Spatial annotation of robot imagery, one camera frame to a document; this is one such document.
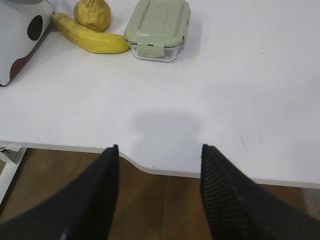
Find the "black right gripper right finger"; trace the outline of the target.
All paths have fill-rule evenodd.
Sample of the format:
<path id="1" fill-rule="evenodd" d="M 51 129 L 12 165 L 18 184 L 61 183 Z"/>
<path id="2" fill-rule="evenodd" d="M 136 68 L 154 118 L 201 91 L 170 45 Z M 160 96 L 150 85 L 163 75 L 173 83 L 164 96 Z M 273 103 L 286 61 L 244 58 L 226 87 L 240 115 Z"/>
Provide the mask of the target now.
<path id="1" fill-rule="evenodd" d="M 200 193 L 215 240 L 318 240 L 320 222 L 261 188 L 215 146 L 201 151 Z"/>

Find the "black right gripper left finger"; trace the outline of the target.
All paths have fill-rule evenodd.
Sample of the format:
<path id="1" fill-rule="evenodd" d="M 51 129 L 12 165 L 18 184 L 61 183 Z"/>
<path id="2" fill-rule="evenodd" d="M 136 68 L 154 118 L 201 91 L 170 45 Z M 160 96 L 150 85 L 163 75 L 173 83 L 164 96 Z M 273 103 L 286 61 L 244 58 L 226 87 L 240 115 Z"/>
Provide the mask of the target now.
<path id="1" fill-rule="evenodd" d="M 74 181 L 0 225 L 2 240 L 106 240 L 119 193 L 119 149 L 106 148 Z"/>

